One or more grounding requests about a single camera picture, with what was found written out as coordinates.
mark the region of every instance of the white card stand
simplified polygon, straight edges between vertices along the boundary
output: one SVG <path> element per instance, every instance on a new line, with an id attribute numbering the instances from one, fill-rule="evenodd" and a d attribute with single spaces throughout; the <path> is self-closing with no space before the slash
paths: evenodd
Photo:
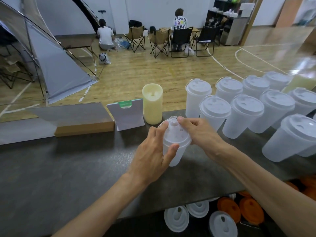
<path id="1" fill-rule="evenodd" d="M 114 121 L 100 102 L 28 110 L 56 126 L 56 137 L 114 131 Z"/>
<path id="2" fill-rule="evenodd" d="M 145 125 L 143 99 L 107 104 L 106 107 L 111 112 L 118 131 Z"/>

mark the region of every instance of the person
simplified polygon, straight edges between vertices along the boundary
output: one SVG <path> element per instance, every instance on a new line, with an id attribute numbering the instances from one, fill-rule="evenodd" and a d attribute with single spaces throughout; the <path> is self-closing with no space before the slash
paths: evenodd
<path id="1" fill-rule="evenodd" d="M 173 25 L 173 30 L 174 29 L 186 29 L 186 24 L 187 24 L 187 20 L 186 18 L 183 16 L 183 9 L 182 8 L 178 8 L 175 12 L 175 16 L 176 18 L 174 19 L 174 25 Z M 177 52 L 177 51 L 182 51 L 182 45 L 176 45 L 173 44 L 172 45 L 172 51 Z"/>
<path id="2" fill-rule="evenodd" d="M 192 144 L 201 147 L 213 161 L 234 175 L 259 202 L 287 236 L 315 236 L 316 202 L 260 167 L 247 155 L 226 143 L 207 120 L 178 117 L 189 132 Z M 128 171 L 95 203 L 57 231 L 54 237 L 102 236 L 123 209 L 168 168 L 179 144 L 162 154 L 168 122 L 150 127 L 137 148 Z"/>
<path id="3" fill-rule="evenodd" d="M 99 20 L 100 28 L 98 28 L 97 35 L 99 39 L 99 45 L 102 50 L 114 49 L 115 45 L 113 41 L 115 40 L 113 30 L 106 26 L 104 19 Z"/>

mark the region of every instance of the camping chair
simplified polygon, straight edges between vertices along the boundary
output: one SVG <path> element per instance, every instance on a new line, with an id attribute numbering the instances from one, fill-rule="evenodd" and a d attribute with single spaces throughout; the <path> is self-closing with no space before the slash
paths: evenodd
<path id="1" fill-rule="evenodd" d="M 168 50 L 168 43 L 169 43 L 169 36 L 170 36 L 171 30 L 168 31 L 154 31 L 152 34 L 148 34 L 148 39 L 150 41 L 151 45 L 151 53 L 154 51 L 154 57 L 157 58 L 157 56 L 160 53 L 165 54 L 166 56 L 169 55 Z M 160 50 L 160 52 L 156 55 L 156 47 Z"/>
<path id="2" fill-rule="evenodd" d="M 32 74 L 26 70 L 26 68 L 19 63 L 19 61 L 10 60 L 11 64 L 4 58 L 0 58 L 0 79 L 6 84 L 10 89 L 13 88 L 16 79 L 25 80 L 28 82 L 35 82 L 32 78 Z M 23 67 L 26 72 L 21 71 L 20 67 Z M 30 80 L 18 77 L 19 73 L 28 75 Z"/>
<path id="3" fill-rule="evenodd" d="M 170 46 L 171 46 L 171 50 L 169 50 L 171 52 L 171 57 L 172 57 L 172 44 L 175 45 L 185 45 L 184 49 L 182 51 L 185 50 L 186 46 L 190 46 L 190 38 L 191 38 L 191 34 L 192 34 L 192 30 L 193 27 L 189 27 L 187 29 L 174 29 L 173 31 L 173 37 L 170 40 Z M 177 57 L 172 57 L 172 58 L 184 58 L 184 57 L 188 57 L 188 56 L 177 56 Z"/>
<path id="4" fill-rule="evenodd" d="M 212 56 L 214 55 L 214 45 L 215 45 L 215 38 L 219 33 L 221 26 L 217 26 L 214 28 L 210 28 L 210 27 L 203 27 L 200 36 L 194 36 L 193 37 L 193 43 L 194 41 L 196 41 L 197 45 L 196 45 L 196 49 L 195 49 L 195 55 L 197 57 L 204 57 L 204 56 Z M 198 43 L 200 44 L 206 44 L 206 48 L 205 49 L 198 49 Z M 211 55 L 197 55 L 198 51 L 206 51 L 207 48 L 209 47 L 209 44 L 213 43 L 213 52 Z"/>
<path id="5" fill-rule="evenodd" d="M 144 32 L 144 30 L 145 30 L 144 26 L 130 27 L 130 30 L 129 30 L 128 34 L 125 35 L 128 43 L 129 43 L 129 47 L 127 49 L 132 47 L 132 44 L 133 44 L 132 50 L 134 52 L 137 50 L 137 48 L 139 46 L 141 48 L 143 48 L 144 50 L 146 50 L 145 32 Z"/>

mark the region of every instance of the orange lid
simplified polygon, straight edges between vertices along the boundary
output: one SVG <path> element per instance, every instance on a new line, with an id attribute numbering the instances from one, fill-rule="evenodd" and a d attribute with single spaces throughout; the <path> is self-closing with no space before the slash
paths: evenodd
<path id="1" fill-rule="evenodd" d="M 315 188 L 307 187 L 306 190 L 304 190 L 302 193 L 316 201 L 316 189 Z"/>
<path id="2" fill-rule="evenodd" d="M 234 200 L 227 197 L 222 197 L 217 201 L 217 209 L 224 211 L 231 216 L 231 218 L 238 223 L 241 218 L 241 213 L 238 205 Z"/>
<path id="3" fill-rule="evenodd" d="M 248 191 L 239 191 L 238 194 L 244 197 L 251 197 Z"/>
<path id="4" fill-rule="evenodd" d="M 306 187 L 316 188 L 316 175 L 306 176 L 300 179 L 303 185 Z"/>
<path id="5" fill-rule="evenodd" d="M 245 197 L 239 202 L 240 212 L 251 224 L 259 225 L 264 222 L 264 213 L 261 206 L 253 198 Z"/>
<path id="6" fill-rule="evenodd" d="M 298 187 L 295 185 L 295 184 L 293 184 L 293 183 L 291 183 L 291 182 L 289 182 L 289 181 L 286 181 L 285 183 L 287 183 L 289 186 L 291 186 L 293 189 L 296 189 L 297 191 L 299 191 L 298 190 Z"/>

